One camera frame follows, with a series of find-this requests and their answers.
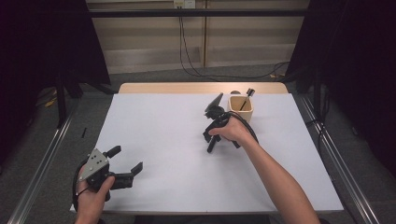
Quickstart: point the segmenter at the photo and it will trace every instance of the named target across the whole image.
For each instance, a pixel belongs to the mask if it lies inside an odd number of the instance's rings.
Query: black horizontal bar
[[[129,17],[304,17],[322,16],[336,13],[335,10],[313,9],[139,9],[107,10],[92,9],[87,12],[51,11],[40,12],[45,15],[77,16],[91,18],[129,18]]]

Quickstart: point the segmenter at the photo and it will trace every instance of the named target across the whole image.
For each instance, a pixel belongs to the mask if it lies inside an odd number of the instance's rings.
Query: cup
[[[250,97],[244,95],[230,96],[228,100],[228,110],[239,114],[247,122],[250,122],[253,114],[253,103]]]

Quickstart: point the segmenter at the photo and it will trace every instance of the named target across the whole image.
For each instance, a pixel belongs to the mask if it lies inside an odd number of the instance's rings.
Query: table
[[[261,145],[296,178],[315,210],[343,210],[298,108],[283,84],[128,83],[114,96],[96,147],[101,151],[115,145],[122,147],[122,152],[110,160],[110,171],[125,173],[140,161],[144,168],[131,189],[111,191],[105,212],[276,212],[245,151],[220,141],[208,154],[202,136],[211,122],[204,117],[205,107],[219,92],[245,93],[248,88],[257,92],[252,99],[255,111],[251,126]],[[226,106],[228,97],[224,94],[221,106]]]

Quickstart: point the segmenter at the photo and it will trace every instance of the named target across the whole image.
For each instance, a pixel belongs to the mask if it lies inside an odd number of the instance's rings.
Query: wall
[[[89,9],[165,9],[173,1],[87,0]],[[307,8],[309,0],[206,1],[197,8]],[[303,18],[183,18],[194,67],[290,60]],[[110,74],[178,69],[179,18],[93,19]],[[183,63],[188,59],[182,43]]]

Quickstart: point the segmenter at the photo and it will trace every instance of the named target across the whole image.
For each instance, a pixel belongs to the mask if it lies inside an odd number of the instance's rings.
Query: human arm
[[[297,181],[254,140],[239,120],[230,118],[225,127],[212,129],[209,134],[220,134],[236,141],[246,151],[271,200],[287,223],[319,223]]]
[[[85,180],[78,183],[78,211],[75,223],[98,223],[99,217],[101,216],[103,207],[105,205],[106,194],[113,186],[115,179],[116,178],[114,176],[109,176],[97,192],[93,189],[87,189],[88,183]]]

